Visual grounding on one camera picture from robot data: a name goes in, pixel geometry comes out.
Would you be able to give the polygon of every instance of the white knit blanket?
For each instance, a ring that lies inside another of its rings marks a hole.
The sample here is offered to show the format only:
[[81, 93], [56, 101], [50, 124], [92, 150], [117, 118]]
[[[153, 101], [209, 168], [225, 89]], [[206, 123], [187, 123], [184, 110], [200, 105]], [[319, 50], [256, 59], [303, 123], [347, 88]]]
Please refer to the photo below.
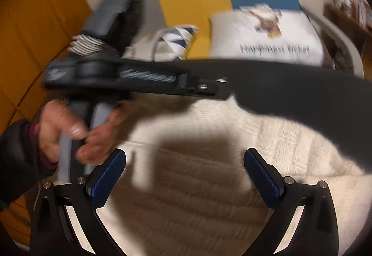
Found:
[[[372, 200], [364, 175], [337, 148], [299, 123], [259, 116], [227, 101], [140, 95], [122, 130], [127, 165], [106, 205], [104, 225], [128, 256], [240, 256], [271, 215], [242, 164], [248, 148], [298, 182], [325, 180], [340, 252], [362, 229]], [[301, 210], [282, 240], [284, 249]], [[69, 209], [78, 238], [91, 250]]]

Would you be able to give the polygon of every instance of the red cuff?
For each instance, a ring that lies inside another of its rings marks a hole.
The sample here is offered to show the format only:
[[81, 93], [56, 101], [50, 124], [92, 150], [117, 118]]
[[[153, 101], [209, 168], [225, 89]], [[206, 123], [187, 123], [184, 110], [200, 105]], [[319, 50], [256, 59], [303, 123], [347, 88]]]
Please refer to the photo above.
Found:
[[37, 154], [40, 163], [40, 168], [46, 172], [46, 174], [53, 173], [58, 166], [57, 163], [49, 161], [47, 156], [39, 149], [38, 138], [39, 138], [39, 127], [36, 122], [32, 122], [28, 127], [28, 136], [31, 144], [32, 151]]

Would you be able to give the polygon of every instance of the white pillow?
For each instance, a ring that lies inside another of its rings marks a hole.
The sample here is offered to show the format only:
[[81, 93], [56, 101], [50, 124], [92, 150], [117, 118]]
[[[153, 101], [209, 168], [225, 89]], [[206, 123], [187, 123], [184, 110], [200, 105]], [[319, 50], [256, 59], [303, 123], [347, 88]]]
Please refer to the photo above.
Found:
[[145, 61], [184, 60], [198, 28], [194, 25], [177, 25], [140, 35], [125, 49], [123, 58]]
[[302, 12], [267, 5], [217, 13], [210, 58], [267, 60], [321, 66], [321, 40]]

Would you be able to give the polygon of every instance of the blue textured grip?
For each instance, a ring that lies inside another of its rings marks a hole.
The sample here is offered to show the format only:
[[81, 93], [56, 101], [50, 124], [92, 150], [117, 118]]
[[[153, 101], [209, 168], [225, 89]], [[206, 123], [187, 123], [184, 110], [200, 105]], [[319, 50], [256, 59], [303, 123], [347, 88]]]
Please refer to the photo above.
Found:
[[126, 157], [124, 151], [116, 149], [116, 156], [111, 160], [95, 184], [90, 189], [90, 205], [93, 209], [102, 208], [112, 189], [124, 171]]
[[270, 172], [267, 170], [269, 165], [263, 158], [258, 159], [258, 156], [261, 157], [255, 149], [248, 149], [244, 153], [244, 168], [248, 172], [265, 204], [273, 209], [279, 202], [278, 198], [282, 194], [282, 189], [270, 176]]

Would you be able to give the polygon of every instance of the orange wall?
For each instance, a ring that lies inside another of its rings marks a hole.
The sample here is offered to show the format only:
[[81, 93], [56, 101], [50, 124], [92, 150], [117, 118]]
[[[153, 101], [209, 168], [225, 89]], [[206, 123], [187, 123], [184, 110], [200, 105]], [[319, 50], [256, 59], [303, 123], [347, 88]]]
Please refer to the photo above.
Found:
[[[89, 14], [85, 0], [0, 0], [0, 133], [16, 120], [32, 119], [39, 110], [46, 97], [44, 67], [66, 53], [63, 49]], [[11, 209], [25, 216], [22, 200]], [[17, 221], [9, 211], [3, 211], [0, 220], [15, 240], [29, 244], [25, 221]]]

